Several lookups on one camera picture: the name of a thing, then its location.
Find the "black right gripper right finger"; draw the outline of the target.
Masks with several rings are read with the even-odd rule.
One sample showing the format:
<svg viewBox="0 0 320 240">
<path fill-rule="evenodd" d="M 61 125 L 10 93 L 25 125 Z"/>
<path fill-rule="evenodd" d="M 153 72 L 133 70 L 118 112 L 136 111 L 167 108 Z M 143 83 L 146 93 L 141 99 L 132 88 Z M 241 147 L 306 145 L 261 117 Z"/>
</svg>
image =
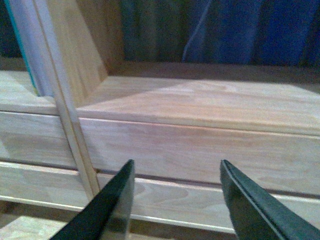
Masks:
<svg viewBox="0 0 320 240">
<path fill-rule="evenodd" d="M 228 160 L 220 181 L 239 240 L 318 240 L 320 231 L 270 195 Z"/>
</svg>

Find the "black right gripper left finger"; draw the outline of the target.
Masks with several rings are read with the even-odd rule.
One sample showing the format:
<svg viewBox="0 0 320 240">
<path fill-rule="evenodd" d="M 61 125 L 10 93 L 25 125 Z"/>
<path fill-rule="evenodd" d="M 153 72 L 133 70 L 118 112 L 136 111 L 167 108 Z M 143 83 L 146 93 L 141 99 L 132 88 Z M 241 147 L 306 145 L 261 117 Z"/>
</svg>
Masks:
<svg viewBox="0 0 320 240">
<path fill-rule="evenodd" d="M 135 162 L 130 159 L 92 201 L 52 240 L 126 240 L 135 188 Z"/>
</svg>

